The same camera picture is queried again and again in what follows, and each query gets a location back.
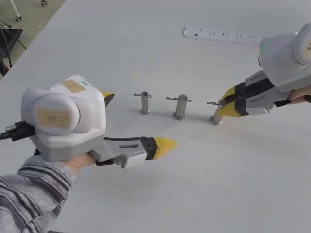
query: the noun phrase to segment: gray gripper arm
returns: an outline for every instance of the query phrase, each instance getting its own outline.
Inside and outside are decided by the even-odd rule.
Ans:
[[[104,140],[101,146],[94,148],[89,154],[98,162],[113,160],[115,164],[121,165],[121,168],[131,166],[133,162],[136,164],[138,160],[144,161],[147,157],[146,150],[139,139],[135,141]]]

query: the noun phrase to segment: cylindrical metal post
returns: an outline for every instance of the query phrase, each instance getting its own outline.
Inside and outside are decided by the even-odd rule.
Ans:
[[[220,125],[223,121],[223,116],[219,114],[219,110],[222,108],[221,105],[218,105],[214,115],[210,118],[210,121],[214,125]]]
[[[185,118],[186,105],[188,102],[188,97],[186,95],[179,95],[177,99],[177,107],[174,112],[174,117],[176,120],[183,120]]]
[[[141,113],[143,115],[148,115],[150,113],[149,105],[148,105],[148,92],[143,92],[141,94]]]

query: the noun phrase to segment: floor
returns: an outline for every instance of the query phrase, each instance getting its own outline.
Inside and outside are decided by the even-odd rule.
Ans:
[[[11,24],[12,28],[22,28],[23,33],[20,41],[28,47],[32,41],[37,37],[53,15],[63,5],[65,0],[47,0],[48,6],[42,7],[39,0],[14,0],[14,3],[22,16],[21,22],[16,22],[16,16],[9,0],[0,0],[0,19],[7,24]],[[24,53],[25,49],[16,43],[11,52],[11,60],[14,63]]]

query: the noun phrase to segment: white table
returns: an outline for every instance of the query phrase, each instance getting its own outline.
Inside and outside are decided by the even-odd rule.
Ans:
[[[122,170],[82,172],[54,226],[70,233],[306,233],[311,227],[311,107],[208,122],[231,86],[260,69],[258,48],[182,37],[185,26],[277,35],[310,18],[307,0],[67,0],[0,82],[0,128],[20,120],[27,87],[80,74],[116,93],[107,108],[110,137],[178,141],[165,158]],[[148,91],[151,113],[141,115]],[[187,94],[187,118],[173,119]],[[0,142],[1,174],[34,151],[29,140]]]

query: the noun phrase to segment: chair wheel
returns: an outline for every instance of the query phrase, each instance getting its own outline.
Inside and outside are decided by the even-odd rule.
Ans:
[[[21,16],[15,16],[14,19],[15,19],[16,22],[21,22]]]
[[[46,7],[48,5],[48,2],[45,0],[40,1],[41,2],[41,6]]]

